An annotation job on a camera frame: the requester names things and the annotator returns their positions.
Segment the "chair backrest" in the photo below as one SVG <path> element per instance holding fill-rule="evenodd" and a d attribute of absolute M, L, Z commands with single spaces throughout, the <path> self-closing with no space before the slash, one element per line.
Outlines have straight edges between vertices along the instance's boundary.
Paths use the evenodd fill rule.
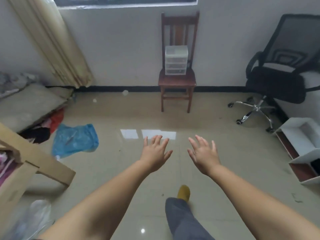
<path fill-rule="evenodd" d="M 320 60 L 320 15 L 285 14 L 259 64 L 276 63 L 307 71 Z"/>
<path fill-rule="evenodd" d="M 162 67 L 165 68 L 165 48 L 166 45 L 188 45 L 191 41 L 191 52 L 189 51 L 188 67 L 192 67 L 193 55 L 195 51 L 198 23 L 200 12 L 195 16 L 165 16 L 161 14 L 161 33 L 162 33 Z M 166 44 L 166 27 L 169 27 L 169 42 Z"/>

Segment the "hand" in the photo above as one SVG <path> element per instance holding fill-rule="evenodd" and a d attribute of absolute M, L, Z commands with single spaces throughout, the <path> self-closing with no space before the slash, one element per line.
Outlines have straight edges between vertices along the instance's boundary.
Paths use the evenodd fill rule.
<path fill-rule="evenodd" d="M 158 135 L 152 137 L 150 145 L 148 145 L 148 137 L 146 136 L 144 138 L 140 160 L 147 163 L 150 166 L 151 173 L 161 168 L 173 152 L 173 150 L 171 150 L 166 152 L 165 154 L 169 138 L 166 138 L 160 145 L 161 138 L 162 136 Z"/>
<path fill-rule="evenodd" d="M 200 146 L 198 146 L 194 139 L 189 138 L 194 150 L 192 151 L 191 149 L 188 149 L 189 156 L 199 171 L 204 175 L 209 176 L 209 174 L 217 165 L 221 165 L 218 150 L 214 144 L 214 141 L 212 141 L 212 148 L 210 148 L 206 139 L 203 139 L 197 135 L 195 137 Z"/>

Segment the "forearm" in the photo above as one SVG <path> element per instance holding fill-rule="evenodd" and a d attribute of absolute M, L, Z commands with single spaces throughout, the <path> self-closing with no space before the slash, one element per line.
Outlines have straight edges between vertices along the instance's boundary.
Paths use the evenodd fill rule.
<path fill-rule="evenodd" d="M 256 239 L 316 239 L 320 230 L 294 210 L 218 165 L 209 175 Z"/>
<path fill-rule="evenodd" d="M 135 162 L 88 195 L 40 238 L 109 239 L 123 218 L 134 193 L 149 172 L 150 168 L 146 163 Z"/>

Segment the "black baseboard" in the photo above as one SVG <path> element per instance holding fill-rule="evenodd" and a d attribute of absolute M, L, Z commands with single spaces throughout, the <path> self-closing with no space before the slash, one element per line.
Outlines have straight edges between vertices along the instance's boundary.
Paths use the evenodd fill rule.
<path fill-rule="evenodd" d="M 160 92 L 159 86 L 90 86 L 75 88 L 71 86 L 62 86 L 63 88 L 73 88 L 75 92 Z M 169 89 L 170 91 L 183 91 L 183 89 Z M 250 92 L 243 86 L 197 86 L 194 92 Z"/>
<path fill-rule="evenodd" d="M 75 88 L 72 86 L 57 86 L 63 88 L 72 88 L 75 92 L 123 92 L 127 90 L 128 92 L 160 92 L 159 86 L 90 86 L 90 87 L 80 87 Z M 169 89 L 171 92 L 184 92 L 183 89 Z M 194 88 L 194 92 L 253 92 L 248 90 L 244 86 L 197 86 Z M 273 98 L 267 98 L 266 102 L 270 106 L 276 107 L 276 116 L 282 123 L 285 123 L 289 117 L 278 105 L 278 103 Z"/>

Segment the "wooden bed frame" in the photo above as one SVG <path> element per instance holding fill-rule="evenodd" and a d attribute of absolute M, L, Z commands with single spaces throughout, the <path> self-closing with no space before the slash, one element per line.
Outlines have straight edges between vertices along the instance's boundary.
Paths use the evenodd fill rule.
<path fill-rule="evenodd" d="M 41 151 L 38 145 L 29 143 L 0 123 L 0 149 L 13 151 L 16 169 L 0 186 L 0 237 L 5 231 L 8 218 L 36 173 L 43 174 L 68 187 L 75 172 Z"/>

